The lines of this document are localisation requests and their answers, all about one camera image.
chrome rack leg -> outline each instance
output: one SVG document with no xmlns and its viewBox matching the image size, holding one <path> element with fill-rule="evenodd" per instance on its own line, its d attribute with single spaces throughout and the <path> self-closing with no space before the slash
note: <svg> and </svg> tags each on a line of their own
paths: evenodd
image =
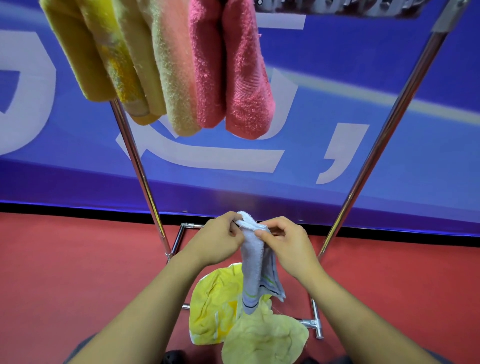
<svg viewBox="0 0 480 364">
<path fill-rule="evenodd" d="M 110 105 L 112 106 L 115 120 L 117 121 L 121 136 L 123 138 L 123 141 L 125 142 L 125 146 L 127 147 L 128 155 L 130 156 L 133 168 L 135 169 L 138 182 L 140 182 L 140 186 L 142 187 L 142 191 L 144 193 L 145 200 L 147 201 L 148 208 L 150 209 L 150 213 L 152 214 L 153 221 L 156 225 L 156 228 L 158 229 L 158 233 L 160 234 L 160 239 L 165 248 L 165 255 L 167 256 L 167 259 L 170 260 L 172 251 L 170 250 L 170 245 L 168 243 L 167 235 L 165 234 L 165 229 L 163 228 L 162 221 L 160 220 L 160 215 L 158 214 L 158 210 L 152 196 L 152 192 L 150 191 L 150 186 L 148 185 L 148 180 L 145 175 L 142 161 L 140 160 L 140 155 L 138 154 L 137 145 L 135 144 L 135 141 L 133 139 L 130 125 L 128 124 L 127 117 L 125 115 L 125 110 L 123 109 L 123 106 L 118 99 L 110 101 Z"/>
<path fill-rule="evenodd" d="M 178 251 L 178 248 L 180 247 L 181 241 L 183 239 L 183 234 L 185 233 L 185 229 L 201 229 L 204 227 L 203 225 L 197 225 L 197 224 L 186 224 L 183 223 L 180 225 L 179 232 L 177 234 L 177 237 L 175 239 L 175 243 L 173 244 L 172 248 L 172 255 L 175 255 Z M 308 319 L 301 319 L 297 318 L 296 320 L 303 324 L 306 328 L 312 328 L 315 330 L 315 337 L 317 339 L 322 340 L 323 337 L 323 332 L 322 332 L 322 323 L 320 322 L 320 315 L 318 313 L 318 307 L 313 300 L 313 298 L 310 298 L 312 302 L 312 309 L 313 309 L 313 319 L 308 320 Z M 184 303 L 182 305 L 182 309 L 184 310 L 190 310 L 190 304 L 189 303 Z"/>
<path fill-rule="evenodd" d="M 385 124 L 380 131 L 373 147 L 363 164 L 360 173 L 357 176 L 357 179 L 353 183 L 353 186 L 343 203 L 343 206 L 333 223 L 332 228 L 330 229 L 327 237 L 325 238 L 323 247 L 318 254 L 319 259 L 325 254 L 328 244 L 331 240 L 336 237 L 338 231 L 340 230 L 342 224 L 347 218 L 348 213 L 353 207 L 353 204 L 357 200 L 360 192 L 362 191 L 363 186 L 365 185 L 368 177 L 370 176 L 373 168 L 377 164 L 378 159 L 382 155 L 385 147 L 388 144 L 388 141 L 392 137 L 398 123 L 402 119 L 405 111 L 412 101 L 415 93 L 417 92 L 420 83 L 425 77 L 429 67 L 431 66 L 435 56 L 437 55 L 440 47 L 442 46 L 446 36 L 449 32 L 453 30 L 457 24 L 459 18 L 465 11 L 466 6 L 468 5 L 469 0 L 449 0 L 440 14 L 439 18 L 435 22 L 430 38 L 427 41 L 427 44 L 423 48 L 423 51 L 413 68 L 410 76 L 408 77 L 407 83 L 403 87 L 400 95 L 395 101 L 390 114 L 385 121 Z"/>
</svg>

blue banner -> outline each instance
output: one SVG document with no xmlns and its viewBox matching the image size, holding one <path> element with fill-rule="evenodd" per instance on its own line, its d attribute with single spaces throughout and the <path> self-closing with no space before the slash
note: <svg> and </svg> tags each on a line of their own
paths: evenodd
<svg viewBox="0 0 480 364">
<path fill-rule="evenodd" d="M 443 4 L 417 19 L 258 14 L 276 113 L 240 139 L 131 123 L 158 208 L 331 224 Z M 480 50 L 472 2 L 347 225 L 480 235 Z M 108 103 L 87 101 L 36 1 L 0 1 L 0 200 L 146 212 Z"/>
</svg>

person's left hand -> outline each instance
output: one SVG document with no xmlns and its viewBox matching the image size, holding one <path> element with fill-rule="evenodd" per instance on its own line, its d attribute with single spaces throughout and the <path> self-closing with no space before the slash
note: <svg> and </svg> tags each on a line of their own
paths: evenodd
<svg viewBox="0 0 480 364">
<path fill-rule="evenodd" d="M 242 220 L 242 215 L 230 211 L 209 220 L 183 249 L 203 266 L 223 262 L 243 244 L 245 237 L 233 221 Z"/>
</svg>

white towel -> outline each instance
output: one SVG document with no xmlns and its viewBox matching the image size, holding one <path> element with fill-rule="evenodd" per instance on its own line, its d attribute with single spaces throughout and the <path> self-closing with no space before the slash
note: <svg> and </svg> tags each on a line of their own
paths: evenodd
<svg viewBox="0 0 480 364">
<path fill-rule="evenodd" d="M 258 306 L 258 301 L 264 294 L 271 294 L 283 302 L 285 291 L 278 279 L 276 270 L 276 255 L 262 240 L 257 238 L 255 230 L 270 231 L 265 225 L 257 222 L 246 212 L 239 211 L 243 220 L 235 223 L 245 236 L 245 242 L 240 248 L 243 273 L 243 310 L 252 314 Z"/>
</svg>

red carpet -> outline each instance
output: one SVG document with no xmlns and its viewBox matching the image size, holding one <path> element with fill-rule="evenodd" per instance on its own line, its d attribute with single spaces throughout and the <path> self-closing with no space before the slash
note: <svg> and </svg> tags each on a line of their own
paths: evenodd
<svg viewBox="0 0 480 364">
<path fill-rule="evenodd" d="M 173 243 L 178 227 L 166 230 Z M 316 249 L 321 241 L 312 237 Z M 165 261 L 153 225 L 0 214 L 1 362 L 61 363 L 133 299 Z M 480 249 L 339 238 L 323 264 L 421 346 L 455 363 L 480 362 Z M 287 299 L 274 307 L 310 317 L 307 293 L 283 270 L 280 275 Z M 323 325 L 325 340 L 311 337 L 303 356 L 325 361 L 343 353 L 325 318 Z M 192 363 L 221 362 L 219 345 L 190 343 L 188 312 L 180 315 L 169 349 L 184 349 Z"/>
</svg>

